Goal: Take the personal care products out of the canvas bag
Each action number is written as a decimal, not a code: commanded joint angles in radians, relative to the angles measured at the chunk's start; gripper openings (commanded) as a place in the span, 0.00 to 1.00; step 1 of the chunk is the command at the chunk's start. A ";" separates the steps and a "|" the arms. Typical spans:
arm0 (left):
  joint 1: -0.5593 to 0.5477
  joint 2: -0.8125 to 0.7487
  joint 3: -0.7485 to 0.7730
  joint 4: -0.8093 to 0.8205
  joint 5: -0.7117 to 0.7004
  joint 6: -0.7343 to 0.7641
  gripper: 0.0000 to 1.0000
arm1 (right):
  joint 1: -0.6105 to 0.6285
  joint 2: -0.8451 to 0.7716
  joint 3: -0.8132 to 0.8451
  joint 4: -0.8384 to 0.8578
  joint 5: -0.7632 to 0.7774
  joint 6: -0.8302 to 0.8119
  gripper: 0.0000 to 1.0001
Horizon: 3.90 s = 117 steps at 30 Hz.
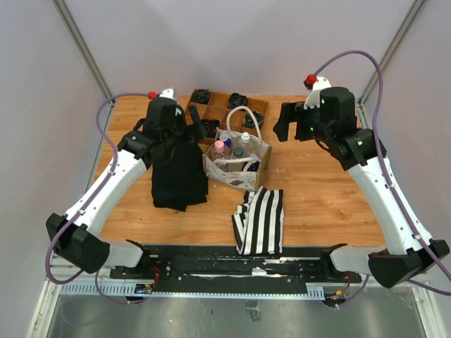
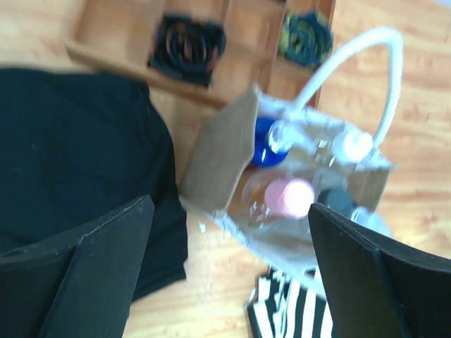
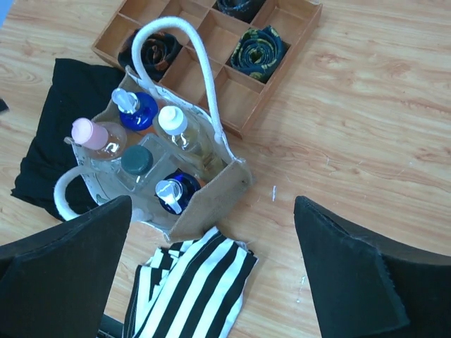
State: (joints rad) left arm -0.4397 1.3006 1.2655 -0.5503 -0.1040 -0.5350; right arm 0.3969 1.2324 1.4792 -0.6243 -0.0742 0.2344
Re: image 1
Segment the wooden compartment tray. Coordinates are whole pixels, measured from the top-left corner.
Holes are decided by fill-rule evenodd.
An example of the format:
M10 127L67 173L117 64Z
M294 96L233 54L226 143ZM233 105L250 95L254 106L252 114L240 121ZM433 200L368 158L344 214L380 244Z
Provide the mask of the wooden compartment tray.
M223 93L223 92L215 92L210 89L209 89L209 91L211 92L211 98L207 105L194 103L194 102L191 102L189 99L189 101L187 102L187 105L185 107L186 123L188 125L192 124L188 106L195 105L197 107L198 114L201 119L217 119L221 123L221 126L219 127L219 129L226 130L227 129L226 120L227 120L229 112L231 112L231 110L232 110L232 109L227 108L228 99L231 94ZM247 98L248 98L247 107L251 111L258 111L258 112L260 112L260 114L262 114L264 116L264 121L260 128L261 135L264 135L263 126L264 126L264 122L266 119L266 113L268 111L269 102L264 101L260 97L247 96ZM205 138L204 140L198 142L198 145L200 146L200 148L203 152L206 152L208 150L208 148L213 144L214 141L215 141L215 138Z

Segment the pink cap clear bottle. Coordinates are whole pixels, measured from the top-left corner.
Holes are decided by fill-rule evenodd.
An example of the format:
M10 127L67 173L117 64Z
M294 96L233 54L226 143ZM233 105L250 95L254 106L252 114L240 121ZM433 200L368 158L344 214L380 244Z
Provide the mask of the pink cap clear bottle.
M215 141L211 150L211 161L223 172L228 171L228 163L223 160L229 159L229 148L221 140Z

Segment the patterned canvas bag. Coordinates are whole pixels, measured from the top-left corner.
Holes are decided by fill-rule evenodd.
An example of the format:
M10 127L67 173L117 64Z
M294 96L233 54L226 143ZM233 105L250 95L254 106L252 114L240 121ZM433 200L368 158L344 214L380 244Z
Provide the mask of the patterned canvas bag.
M245 111L254 122L257 134L231 130L231 118L238 111ZM263 185L273 147L266 143L258 126L257 118L250 108L238 106L226 118L226 129L232 146L224 147L221 156L211 145L203 155L204 172L211 180L242 191L257 191Z

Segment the white cap clear bottle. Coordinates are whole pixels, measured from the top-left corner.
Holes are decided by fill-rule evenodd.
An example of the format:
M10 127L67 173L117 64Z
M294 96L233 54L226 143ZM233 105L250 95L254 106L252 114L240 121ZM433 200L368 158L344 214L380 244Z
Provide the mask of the white cap clear bottle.
M254 141L251 138L251 134L248 132L243 132L237 139L237 145L241 146L246 151L251 151L254 146Z

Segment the black white striped cloth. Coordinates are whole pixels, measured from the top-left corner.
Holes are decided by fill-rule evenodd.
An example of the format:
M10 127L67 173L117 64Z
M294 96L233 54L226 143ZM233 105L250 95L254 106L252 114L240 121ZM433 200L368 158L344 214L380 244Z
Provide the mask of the black white striped cloth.
M245 192L232 214L237 252L245 256L283 252L284 191L260 187Z

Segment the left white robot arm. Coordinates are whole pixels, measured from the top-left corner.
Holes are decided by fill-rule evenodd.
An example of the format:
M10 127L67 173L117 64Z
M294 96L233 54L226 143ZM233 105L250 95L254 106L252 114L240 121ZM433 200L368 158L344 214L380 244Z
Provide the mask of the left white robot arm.
M67 260L82 273L118 265L137 279L146 277L151 261L141 244L107 242L99 234L123 195L148 170L152 171L155 207L185 211L205 203L209 184L198 145L205 136L196 106L183 109L172 94L157 94L149 101L146 116L113 144L112 159L85 195L64 214L49 216L47 253Z

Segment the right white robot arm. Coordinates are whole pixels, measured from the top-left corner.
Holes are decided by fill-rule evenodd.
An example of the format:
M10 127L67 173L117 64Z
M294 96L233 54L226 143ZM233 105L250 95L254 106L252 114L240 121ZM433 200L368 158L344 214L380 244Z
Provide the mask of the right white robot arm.
M353 93L329 87L312 96L313 107L303 101L283 103L273 131L285 142L290 123L295 123L296 140L313 139L338 160L364 193L385 238L383 248L332 246L319 264L322 278L334 282L344 272L356 272L392 288L432 268L450 248L431 236L397 189L385 148L376 143L373 130L358 127Z

